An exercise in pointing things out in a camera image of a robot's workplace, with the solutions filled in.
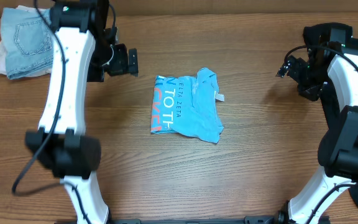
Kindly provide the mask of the light blue printed t-shirt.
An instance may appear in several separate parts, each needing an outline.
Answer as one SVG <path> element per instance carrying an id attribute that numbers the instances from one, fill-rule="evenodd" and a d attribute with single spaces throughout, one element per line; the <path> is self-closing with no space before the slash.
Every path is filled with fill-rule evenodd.
<path id="1" fill-rule="evenodd" d="M 178 133 L 218 143 L 224 126 L 216 102 L 224 101 L 216 73 L 201 68 L 196 76 L 156 76 L 150 120 L 152 134 Z"/>

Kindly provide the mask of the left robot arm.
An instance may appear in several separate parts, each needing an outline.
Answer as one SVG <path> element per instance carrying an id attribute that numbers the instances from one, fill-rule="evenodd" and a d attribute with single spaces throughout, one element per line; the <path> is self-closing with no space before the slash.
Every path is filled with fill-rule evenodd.
<path id="1" fill-rule="evenodd" d="M 25 145 L 64 186 L 78 223 L 112 222 L 96 174 L 101 143 L 86 135 L 86 86 L 106 75 L 139 73 L 136 49 L 119 43 L 117 27 L 106 25 L 113 11 L 108 0 L 57 1 L 44 19 L 54 38 L 52 73 L 38 129 L 26 133 Z"/>

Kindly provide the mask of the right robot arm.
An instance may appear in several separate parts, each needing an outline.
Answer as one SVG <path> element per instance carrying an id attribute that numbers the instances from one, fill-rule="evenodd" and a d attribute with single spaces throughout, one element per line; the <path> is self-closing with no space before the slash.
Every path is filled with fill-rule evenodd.
<path id="1" fill-rule="evenodd" d="M 341 23 L 305 27 L 303 39 L 308 59 L 288 52 L 277 76 L 291 77 L 300 96 L 321 102 L 328 130 L 317 171 L 275 223 L 328 223 L 323 214 L 343 192 L 358 207 L 358 39 Z"/>

